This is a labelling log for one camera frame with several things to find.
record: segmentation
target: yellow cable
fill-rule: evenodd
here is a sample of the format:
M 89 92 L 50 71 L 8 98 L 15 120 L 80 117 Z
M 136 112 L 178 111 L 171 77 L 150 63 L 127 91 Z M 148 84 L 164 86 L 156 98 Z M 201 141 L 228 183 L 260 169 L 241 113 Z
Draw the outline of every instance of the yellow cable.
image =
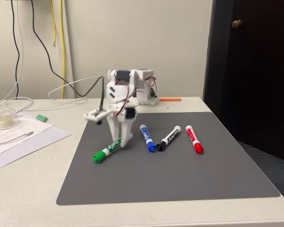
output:
M 62 58 L 63 58 L 63 79 L 65 78 L 65 52 L 64 52 L 64 42 L 63 42 L 63 28 L 62 28 L 62 0 L 59 0 L 59 17 L 60 17 L 60 36 L 62 45 Z M 62 98 L 64 98 L 64 87 L 62 88 Z
M 55 24 L 55 19 L 53 16 L 53 3 L 52 0 L 49 0 L 49 4 L 51 7 L 51 14 L 52 14 L 52 24 L 53 24 L 53 47 L 56 46 L 56 24 Z

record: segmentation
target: desk surface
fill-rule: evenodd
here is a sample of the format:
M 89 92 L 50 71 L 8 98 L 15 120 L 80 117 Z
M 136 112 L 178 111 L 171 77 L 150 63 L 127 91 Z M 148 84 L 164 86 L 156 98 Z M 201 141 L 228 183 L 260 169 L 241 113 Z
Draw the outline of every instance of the desk surface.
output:
M 35 100 L 32 108 L 69 100 Z M 11 105 L 19 108 L 25 101 Z M 1 227 L 98 227 L 98 226 L 266 226 L 284 227 L 284 197 L 172 201 L 58 206 L 56 199 L 86 121 L 82 117 L 97 108 L 99 99 L 59 106 L 60 110 L 25 112 L 42 114 L 71 136 L 0 169 Z M 5 110 L 0 104 L 0 111 Z M 198 97 L 181 102 L 139 106 L 140 113 L 209 112 Z

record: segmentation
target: red marker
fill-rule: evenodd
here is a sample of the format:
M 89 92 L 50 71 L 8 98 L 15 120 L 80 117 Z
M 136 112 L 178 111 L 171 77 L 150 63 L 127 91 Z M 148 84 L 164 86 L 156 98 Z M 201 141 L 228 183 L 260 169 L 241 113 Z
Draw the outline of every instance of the red marker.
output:
M 193 143 L 193 146 L 195 148 L 195 152 L 197 154 L 201 154 L 203 152 L 203 147 L 201 146 L 197 136 L 195 135 L 193 127 L 188 125 L 188 126 L 186 126 L 185 130 L 186 130 L 186 132 L 187 132 L 187 134 L 190 138 L 190 141 Z

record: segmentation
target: expo marker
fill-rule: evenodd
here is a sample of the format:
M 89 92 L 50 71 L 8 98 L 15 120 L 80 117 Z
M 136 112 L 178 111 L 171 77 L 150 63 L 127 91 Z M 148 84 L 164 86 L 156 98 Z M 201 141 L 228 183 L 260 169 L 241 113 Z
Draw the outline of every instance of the expo marker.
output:
M 150 133 L 148 132 L 145 124 L 142 124 L 140 126 L 140 131 L 141 131 L 141 134 L 142 134 L 142 136 L 144 138 L 144 141 L 145 141 L 145 143 L 147 145 L 148 151 L 149 152 L 154 152 L 156 150 L 156 147 L 155 147 L 155 145 L 154 145 L 154 143 L 153 143 L 153 141 L 151 139 Z
M 193 130 L 193 127 L 191 125 L 186 126 L 186 132 L 190 138 L 190 141 L 193 143 L 193 146 L 195 148 L 195 152 L 197 154 L 201 154 L 203 152 L 203 147 L 200 144 L 200 141 L 198 140 L 197 136 L 195 135 L 195 132 Z
M 103 161 L 107 156 L 109 156 L 113 151 L 115 151 L 117 148 L 121 146 L 121 137 L 118 138 L 115 142 L 113 142 L 111 145 L 108 145 L 103 150 L 98 151 L 93 155 L 93 161 L 95 163 L 100 163 Z
M 180 126 L 176 126 L 162 141 L 156 145 L 158 151 L 164 151 L 165 147 L 181 132 Z

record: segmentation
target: doorframe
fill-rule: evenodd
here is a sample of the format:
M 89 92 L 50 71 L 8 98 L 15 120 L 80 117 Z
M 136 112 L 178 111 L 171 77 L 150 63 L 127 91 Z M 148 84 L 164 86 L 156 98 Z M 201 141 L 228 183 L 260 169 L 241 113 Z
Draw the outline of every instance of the doorframe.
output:
M 219 118 L 225 79 L 234 0 L 213 0 L 203 101 Z

